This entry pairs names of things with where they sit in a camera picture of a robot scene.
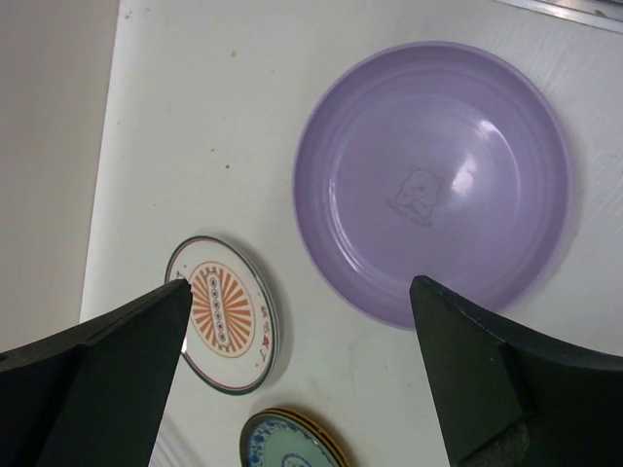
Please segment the dark green rimmed plate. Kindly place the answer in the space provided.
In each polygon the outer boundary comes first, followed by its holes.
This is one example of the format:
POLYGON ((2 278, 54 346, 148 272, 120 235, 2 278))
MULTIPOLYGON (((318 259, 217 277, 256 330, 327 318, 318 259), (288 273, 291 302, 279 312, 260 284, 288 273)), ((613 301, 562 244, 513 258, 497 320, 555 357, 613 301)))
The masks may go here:
POLYGON ((354 466, 347 450, 316 420, 274 407, 251 416, 238 441, 241 466, 354 466))

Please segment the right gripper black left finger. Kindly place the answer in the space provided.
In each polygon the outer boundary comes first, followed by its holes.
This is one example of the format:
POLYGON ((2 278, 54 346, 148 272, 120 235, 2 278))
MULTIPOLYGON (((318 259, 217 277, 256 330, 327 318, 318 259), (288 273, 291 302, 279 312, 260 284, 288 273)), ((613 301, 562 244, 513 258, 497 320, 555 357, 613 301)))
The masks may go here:
POLYGON ((146 466, 191 310, 176 279, 1 355, 4 466, 146 466))

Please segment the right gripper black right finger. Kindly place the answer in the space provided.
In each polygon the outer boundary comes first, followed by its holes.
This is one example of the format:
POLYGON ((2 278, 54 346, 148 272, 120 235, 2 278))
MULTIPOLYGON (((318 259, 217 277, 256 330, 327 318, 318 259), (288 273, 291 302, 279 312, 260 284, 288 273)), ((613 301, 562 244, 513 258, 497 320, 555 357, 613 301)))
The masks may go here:
POLYGON ((451 465, 621 465, 621 357, 546 336, 425 275, 410 299, 451 465))

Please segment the purple rimmed patterned plate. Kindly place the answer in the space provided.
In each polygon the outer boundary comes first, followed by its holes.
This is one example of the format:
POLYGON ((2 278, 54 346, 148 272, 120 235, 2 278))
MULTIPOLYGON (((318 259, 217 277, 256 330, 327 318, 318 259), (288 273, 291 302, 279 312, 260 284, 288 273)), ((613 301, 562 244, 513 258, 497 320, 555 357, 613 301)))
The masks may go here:
POLYGON ((250 256, 222 238, 195 235, 173 251, 165 281, 185 279, 193 301, 181 355, 211 388, 241 396, 270 378, 280 347, 275 300, 250 256))

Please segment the plain purple plate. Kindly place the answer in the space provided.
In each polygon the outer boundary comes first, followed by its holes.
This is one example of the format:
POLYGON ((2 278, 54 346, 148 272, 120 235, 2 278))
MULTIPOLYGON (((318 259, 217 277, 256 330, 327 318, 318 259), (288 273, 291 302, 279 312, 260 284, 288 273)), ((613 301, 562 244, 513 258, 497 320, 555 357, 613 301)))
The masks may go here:
POLYGON ((494 311, 557 266, 575 167, 552 105, 517 68, 453 42, 356 64, 320 99, 293 173, 296 222, 350 305, 411 330, 427 275, 494 311))

